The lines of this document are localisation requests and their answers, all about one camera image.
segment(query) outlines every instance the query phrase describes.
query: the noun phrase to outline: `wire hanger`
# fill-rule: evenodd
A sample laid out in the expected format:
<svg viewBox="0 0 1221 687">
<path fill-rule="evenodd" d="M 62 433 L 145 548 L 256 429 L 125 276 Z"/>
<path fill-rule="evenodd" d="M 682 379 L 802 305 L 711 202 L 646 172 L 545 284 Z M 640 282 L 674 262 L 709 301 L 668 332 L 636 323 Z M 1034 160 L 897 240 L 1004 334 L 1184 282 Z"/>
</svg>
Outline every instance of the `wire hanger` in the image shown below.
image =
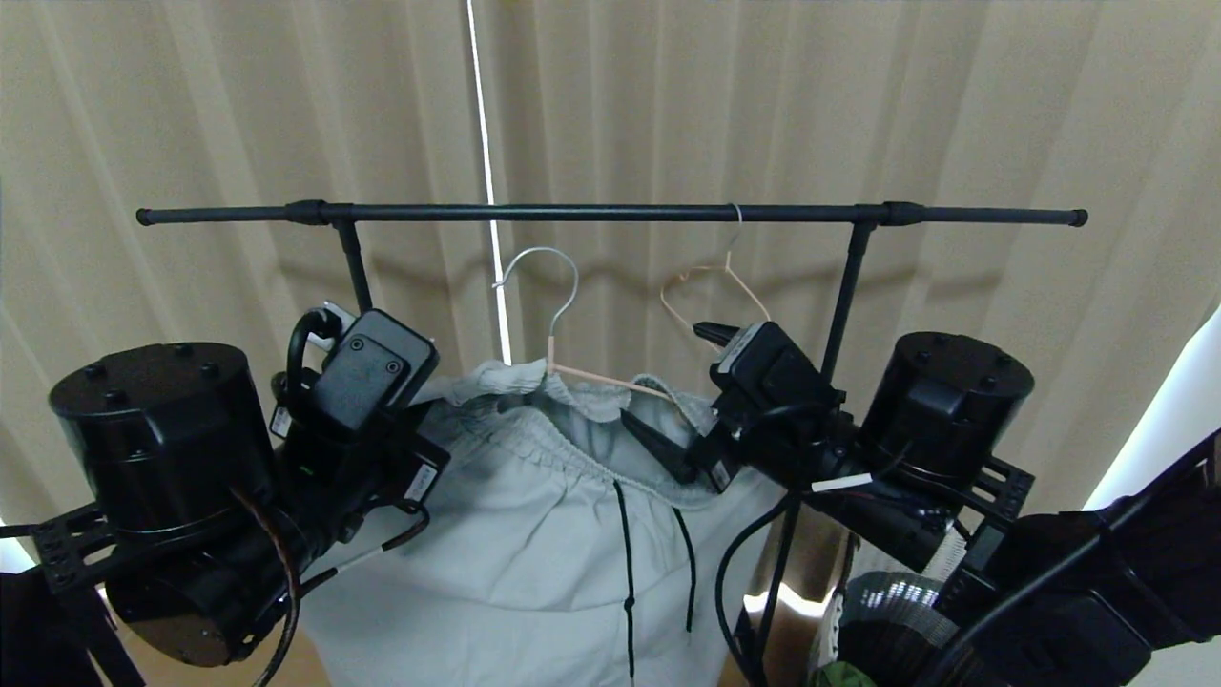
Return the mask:
<svg viewBox="0 0 1221 687">
<path fill-rule="evenodd" d="M 662 399 L 665 399 L 667 401 L 673 401 L 673 399 L 670 399 L 668 395 L 656 389 L 650 389 L 647 387 L 641 387 L 639 384 L 632 384 L 630 382 L 623 382 L 621 379 L 613 379 L 609 377 L 603 377 L 601 375 L 593 375 L 592 372 L 585 372 L 576 369 L 570 369 L 568 366 L 562 366 L 556 362 L 556 322 L 559 321 L 559 315 L 564 314 L 564 310 L 567 310 L 573 304 L 573 301 L 576 300 L 576 290 L 581 286 L 581 270 L 576 267 L 576 262 L 573 261 L 573 257 L 569 257 L 568 254 L 564 253 L 563 250 L 552 248 L 549 245 L 535 245 L 534 248 L 526 248 L 525 250 L 521 250 L 520 253 L 514 255 L 513 260 L 509 261 L 508 268 L 504 270 L 504 277 L 502 277 L 501 281 L 493 283 L 492 288 L 493 289 L 502 288 L 509 281 L 509 275 L 513 273 L 513 268 L 518 265 L 518 260 L 529 255 L 530 253 L 537 253 L 540 250 L 546 253 L 554 253 L 560 257 L 564 257 L 564 261 L 568 262 L 568 266 L 573 267 L 573 292 L 569 293 L 568 300 L 565 300 L 564 304 L 560 305 L 558 310 L 556 310 L 556 314 L 552 315 L 551 326 L 547 328 L 547 375 L 562 373 L 571 377 L 580 377 L 582 379 L 600 382 L 602 384 L 609 384 L 612 387 L 623 387 L 624 389 L 631 389 L 632 392 L 640 392 L 641 394 L 650 394 L 653 397 L 659 397 Z"/>
<path fill-rule="evenodd" d="M 742 234 L 742 228 L 741 227 L 742 227 L 742 223 L 744 223 L 742 222 L 742 209 L 737 206 L 737 203 L 730 203 L 730 205 L 735 210 L 737 210 L 737 233 L 735 233 L 734 237 L 729 240 L 729 246 L 725 249 L 725 264 L 723 264 L 723 265 L 696 265 L 696 266 L 694 266 L 694 267 L 691 267 L 691 268 L 689 268 L 686 271 L 675 273 L 674 276 L 667 278 L 664 283 L 662 283 L 662 290 L 659 293 L 659 295 L 662 298 L 662 305 L 667 309 L 667 311 L 670 312 L 670 315 L 674 318 L 679 320 L 679 322 L 683 325 L 683 328 L 686 329 L 686 331 L 689 331 L 689 332 L 692 331 L 691 322 L 689 322 L 683 315 L 680 315 L 679 311 L 676 309 L 674 309 L 674 305 L 670 305 L 669 300 L 665 299 L 665 289 L 669 288 L 670 286 L 673 286 L 675 281 L 686 281 L 695 272 L 718 272 L 719 271 L 719 272 L 728 273 L 730 277 L 733 277 L 733 279 L 737 283 L 737 286 L 740 286 L 742 288 L 742 290 L 745 290 L 746 294 L 751 297 L 751 300 L 755 300 L 755 304 L 758 305 L 761 310 L 763 310 L 763 317 L 767 321 L 772 321 L 772 312 L 767 311 L 767 306 L 763 304 L 763 301 L 758 299 L 758 297 L 755 294 L 755 292 L 751 290 L 751 287 L 746 286 L 746 282 L 742 281 L 742 278 L 740 276 L 737 276 L 737 272 L 734 271 L 734 267 L 730 266 L 730 260 L 734 259 L 734 243 L 737 243 L 737 238 Z M 713 351 L 716 351 L 718 354 L 720 353 L 720 349 L 718 349 L 714 345 L 714 343 L 712 343 L 709 340 L 705 340 L 705 343 Z"/>
</svg>

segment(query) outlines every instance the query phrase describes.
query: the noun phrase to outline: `beige curtain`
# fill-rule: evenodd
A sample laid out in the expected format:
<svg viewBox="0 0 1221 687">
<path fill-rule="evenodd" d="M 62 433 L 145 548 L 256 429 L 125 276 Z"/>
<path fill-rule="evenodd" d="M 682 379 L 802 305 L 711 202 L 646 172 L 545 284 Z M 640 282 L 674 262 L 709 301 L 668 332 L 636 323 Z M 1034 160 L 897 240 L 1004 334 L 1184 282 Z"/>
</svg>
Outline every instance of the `beige curtain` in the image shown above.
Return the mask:
<svg viewBox="0 0 1221 687">
<path fill-rule="evenodd" d="M 1039 477 L 1028 510 L 1081 508 L 1221 286 L 1217 2 L 481 2 L 476 28 L 499 201 L 1088 207 L 1084 228 L 879 229 L 836 372 L 863 415 L 904 332 L 1010 351 L 1038 381 L 999 448 Z M 849 236 L 502 228 L 582 267 L 559 358 L 703 390 L 712 353 L 659 284 L 741 231 L 739 272 L 819 361 Z M 526 359 L 569 278 L 532 266 L 509 298 Z M 757 317 L 728 278 L 673 299 Z"/>
<path fill-rule="evenodd" d="M 460 2 L 5 4 L 0 513 L 88 500 L 50 386 L 151 340 L 219 339 L 265 393 L 298 314 L 353 305 L 335 236 L 159 226 L 138 206 L 485 201 Z M 895 337 L 996 343 L 1038 389 L 1000 455 L 1029 509 L 1079 506 L 1221 290 L 1221 13 L 1199 2 L 477 2 L 498 201 L 1084 206 L 1084 228 L 878 231 L 836 373 L 863 414 Z M 502 223 L 582 270 L 559 358 L 709 390 L 712 355 L 659 306 L 723 257 L 816 361 L 840 226 Z M 498 350 L 487 227 L 363 229 L 375 301 L 443 372 Z M 507 293 L 545 351 L 569 276 Z M 687 318 L 757 316 L 718 277 Z"/>
</svg>

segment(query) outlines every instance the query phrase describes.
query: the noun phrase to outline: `black cylindrical motor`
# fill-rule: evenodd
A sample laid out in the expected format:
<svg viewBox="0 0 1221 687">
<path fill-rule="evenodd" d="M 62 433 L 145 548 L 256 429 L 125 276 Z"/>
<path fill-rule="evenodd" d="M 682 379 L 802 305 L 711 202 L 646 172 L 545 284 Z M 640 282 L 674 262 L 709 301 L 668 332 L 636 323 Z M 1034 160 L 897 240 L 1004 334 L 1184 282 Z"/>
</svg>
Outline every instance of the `black cylindrical motor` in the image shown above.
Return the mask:
<svg viewBox="0 0 1221 687">
<path fill-rule="evenodd" d="M 233 347 L 112 354 L 63 378 L 50 404 L 118 543 L 208 539 L 248 521 L 231 488 L 274 497 L 259 397 Z"/>
<path fill-rule="evenodd" d="M 905 470 L 927 481 L 968 489 L 1033 389 L 1031 371 L 991 343 L 907 333 L 856 441 L 874 470 L 901 456 Z"/>
</svg>

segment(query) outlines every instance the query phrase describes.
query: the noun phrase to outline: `white cable tie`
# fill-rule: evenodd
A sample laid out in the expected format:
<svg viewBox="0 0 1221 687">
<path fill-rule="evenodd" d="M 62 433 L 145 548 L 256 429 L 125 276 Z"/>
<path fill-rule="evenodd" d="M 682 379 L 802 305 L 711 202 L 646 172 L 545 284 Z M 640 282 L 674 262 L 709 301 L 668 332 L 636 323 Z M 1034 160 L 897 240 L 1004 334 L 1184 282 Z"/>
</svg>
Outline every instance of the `white cable tie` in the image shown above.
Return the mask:
<svg viewBox="0 0 1221 687">
<path fill-rule="evenodd" d="M 814 482 L 810 486 L 810 491 L 814 494 L 821 492 L 835 492 L 838 489 L 850 489 L 852 487 L 862 487 L 873 482 L 873 476 L 869 473 L 862 475 L 850 475 L 847 477 L 839 477 L 835 480 L 825 480 L 823 482 Z"/>
</svg>

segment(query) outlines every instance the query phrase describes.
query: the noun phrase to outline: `garment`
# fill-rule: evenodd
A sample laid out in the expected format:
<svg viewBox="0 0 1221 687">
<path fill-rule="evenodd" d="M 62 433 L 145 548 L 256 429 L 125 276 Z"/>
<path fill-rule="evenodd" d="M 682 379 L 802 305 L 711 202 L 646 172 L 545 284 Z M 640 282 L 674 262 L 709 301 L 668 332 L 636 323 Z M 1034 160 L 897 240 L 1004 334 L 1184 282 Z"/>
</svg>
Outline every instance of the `garment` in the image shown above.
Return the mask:
<svg viewBox="0 0 1221 687">
<path fill-rule="evenodd" d="M 303 604 L 303 627 L 336 687 L 629 685 L 629 543 L 635 683 L 717 682 L 726 652 L 713 605 L 717 565 L 779 488 L 751 470 L 720 495 L 680 486 L 618 422 L 630 408 L 686 444 L 692 427 L 713 422 L 706 401 L 651 377 L 635 382 L 676 406 L 613 387 L 569 388 L 545 370 L 543 361 L 488 362 L 419 394 L 443 400 L 420 433 L 452 456 L 427 502 L 432 525 Z M 690 633 L 690 559 L 675 509 L 695 549 Z M 315 566 L 350 560 L 410 522 L 379 509 Z M 730 621 L 766 534 L 729 567 Z"/>
</svg>

